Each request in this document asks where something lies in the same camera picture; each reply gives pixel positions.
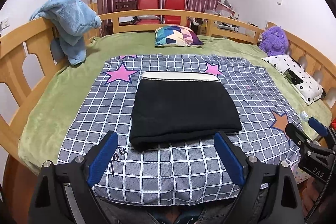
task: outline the blue gripper pad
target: blue gripper pad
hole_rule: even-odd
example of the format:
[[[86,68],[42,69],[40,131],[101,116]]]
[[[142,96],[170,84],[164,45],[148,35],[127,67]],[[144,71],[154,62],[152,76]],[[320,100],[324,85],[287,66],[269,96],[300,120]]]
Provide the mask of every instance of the blue gripper pad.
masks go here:
[[[314,117],[310,117],[308,120],[309,126],[315,130],[320,136],[326,137],[328,135],[328,128],[321,124]]]
[[[220,160],[222,161],[231,181],[239,185],[244,186],[245,179],[243,176],[243,167],[240,165],[235,154],[231,151],[227,143],[224,141],[219,133],[216,133],[213,137],[215,149],[217,151]]]
[[[90,187],[93,187],[95,184],[100,182],[107,166],[111,161],[114,152],[118,147],[117,133],[113,132],[106,141],[104,140],[104,138],[98,145],[95,145],[95,146],[102,145],[102,147],[100,148],[98,155],[95,157],[95,159],[89,166],[89,175],[86,182]]]

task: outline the screw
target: screw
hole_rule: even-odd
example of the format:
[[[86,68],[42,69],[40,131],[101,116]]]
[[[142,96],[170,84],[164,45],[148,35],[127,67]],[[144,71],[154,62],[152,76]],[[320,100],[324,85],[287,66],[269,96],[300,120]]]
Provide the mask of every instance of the screw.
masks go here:
[[[255,157],[255,156],[249,156],[249,161],[250,162],[253,162],[253,163],[255,163],[255,162],[257,162],[257,157]]]
[[[50,160],[47,160],[43,163],[43,166],[44,167],[49,167],[51,165],[51,161]]]
[[[281,162],[281,165],[282,165],[283,167],[288,167],[288,166],[289,166],[288,162],[286,162],[286,161],[284,161],[284,160]]]
[[[75,162],[77,162],[77,163],[81,163],[81,162],[83,162],[83,160],[84,160],[83,156],[78,156],[78,157],[75,158]]]

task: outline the white floral pillow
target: white floral pillow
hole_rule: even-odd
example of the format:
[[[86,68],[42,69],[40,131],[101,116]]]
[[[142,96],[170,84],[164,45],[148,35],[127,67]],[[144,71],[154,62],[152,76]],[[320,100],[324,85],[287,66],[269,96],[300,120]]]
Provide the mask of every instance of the white floral pillow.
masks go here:
[[[270,63],[278,72],[288,79],[290,79],[291,76],[297,76],[298,80],[293,81],[292,86],[307,105],[321,98],[323,92],[322,86],[289,55],[270,56],[263,58],[263,60]]]

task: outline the jeans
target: jeans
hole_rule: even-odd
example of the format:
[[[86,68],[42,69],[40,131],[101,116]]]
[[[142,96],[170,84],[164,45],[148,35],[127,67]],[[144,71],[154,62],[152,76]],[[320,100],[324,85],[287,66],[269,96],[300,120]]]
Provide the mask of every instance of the jeans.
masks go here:
[[[253,215],[251,215],[250,224],[256,223],[260,217],[267,195],[267,189],[260,190],[258,199],[254,205]],[[112,203],[97,198],[99,205],[110,220],[111,224],[159,224],[150,212],[153,210],[162,211],[170,207],[160,206],[133,206]],[[228,214],[234,198],[212,201],[201,204],[203,211],[200,214],[197,224],[221,224]],[[190,206],[179,206],[179,208],[190,208]]]

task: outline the cable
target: cable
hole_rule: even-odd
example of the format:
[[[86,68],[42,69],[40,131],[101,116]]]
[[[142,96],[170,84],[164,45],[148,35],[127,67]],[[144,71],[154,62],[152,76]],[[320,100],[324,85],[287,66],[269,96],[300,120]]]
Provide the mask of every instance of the cable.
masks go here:
[[[329,182],[330,182],[330,179],[331,179],[331,176],[332,174],[334,173],[334,167],[335,167],[335,164],[336,164],[336,156],[334,157],[334,161],[333,161],[333,164],[331,166],[331,170],[330,170],[330,174],[328,176],[328,179],[327,181],[325,182],[325,185],[319,195],[319,197],[317,198],[314,206],[311,208],[311,210],[309,211],[309,213],[307,214],[307,216],[305,217],[304,219],[304,222],[307,223],[308,219],[312,216],[312,214],[314,213],[314,211],[316,210],[316,208],[320,205],[320,202],[322,200],[322,197],[324,195],[324,192],[326,191],[328,185],[329,185]]]

